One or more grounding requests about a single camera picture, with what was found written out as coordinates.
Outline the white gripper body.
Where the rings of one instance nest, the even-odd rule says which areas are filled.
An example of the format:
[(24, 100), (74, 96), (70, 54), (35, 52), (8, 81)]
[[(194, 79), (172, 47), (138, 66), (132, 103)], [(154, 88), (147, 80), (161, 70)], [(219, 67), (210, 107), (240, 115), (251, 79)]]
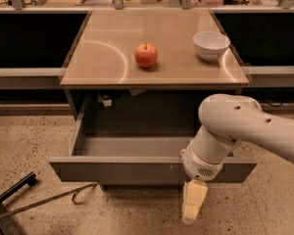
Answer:
[(223, 145), (190, 142), (186, 156), (181, 160), (190, 178), (211, 181), (221, 171), (225, 156), (226, 148)]

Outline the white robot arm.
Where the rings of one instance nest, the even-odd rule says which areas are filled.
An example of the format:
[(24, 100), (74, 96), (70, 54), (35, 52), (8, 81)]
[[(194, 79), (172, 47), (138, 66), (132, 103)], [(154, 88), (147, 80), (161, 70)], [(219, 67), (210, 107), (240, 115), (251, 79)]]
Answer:
[(294, 119), (266, 114), (250, 97), (211, 95), (200, 104), (198, 117), (197, 134), (180, 151), (190, 177), (183, 186), (182, 221), (186, 224), (196, 220), (207, 183), (217, 177), (225, 157), (240, 142), (258, 145), (294, 164)]

